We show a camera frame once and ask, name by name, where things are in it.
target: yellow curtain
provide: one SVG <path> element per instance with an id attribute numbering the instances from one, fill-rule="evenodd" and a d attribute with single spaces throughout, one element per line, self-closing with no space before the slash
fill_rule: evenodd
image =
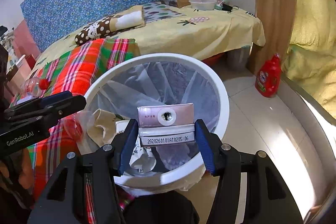
<path id="1" fill-rule="evenodd" d="M 297 0 L 282 70 L 336 118 L 336 3 Z"/>

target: plaid blanket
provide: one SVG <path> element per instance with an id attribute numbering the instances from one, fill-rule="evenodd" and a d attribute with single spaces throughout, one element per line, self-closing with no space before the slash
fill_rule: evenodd
<path id="1" fill-rule="evenodd" d="M 46 78 L 51 83 L 43 97 L 69 90 L 73 95 L 84 95 L 92 83 L 115 65 L 133 57 L 134 39 L 97 39 L 63 54 L 50 62 L 35 76 Z M 12 105 L 20 99 L 17 95 Z M 54 169 L 68 152 L 79 153 L 76 142 L 66 133 L 61 122 L 50 130 L 50 137 L 28 147 L 34 169 L 35 200 L 41 194 Z M 94 223 L 92 199 L 88 204 L 88 218 Z"/>

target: clear plastic bottle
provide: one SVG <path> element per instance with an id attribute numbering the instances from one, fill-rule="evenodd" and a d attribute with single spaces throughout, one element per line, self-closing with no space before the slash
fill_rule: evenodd
<path id="1" fill-rule="evenodd" d="M 38 77 L 33 77 L 26 80 L 22 87 L 21 97 L 33 96 L 40 97 L 43 90 L 49 87 L 49 82 L 47 79 L 41 79 Z"/>

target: red bottle cap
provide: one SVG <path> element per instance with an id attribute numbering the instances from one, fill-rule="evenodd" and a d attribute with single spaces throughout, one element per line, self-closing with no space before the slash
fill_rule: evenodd
<path id="1" fill-rule="evenodd" d="M 47 80 L 47 79 L 41 79 L 41 80 L 39 81 L 39 87 L 40 87 L 40 89 L 42 89 L 42 90 L 46 90 L 46 89 L 49 87 L 49 82 L 48 82 L 48 80 Z"/>

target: black pants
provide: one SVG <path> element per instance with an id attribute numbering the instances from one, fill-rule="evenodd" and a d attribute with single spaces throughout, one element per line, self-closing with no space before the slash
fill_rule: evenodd
<path id="1" fill-rule="evenodd" d="M 175 191 L 136 198 L 124 218 L 127 224 L 198 224 L 200 220 L 191 201 Z"/>

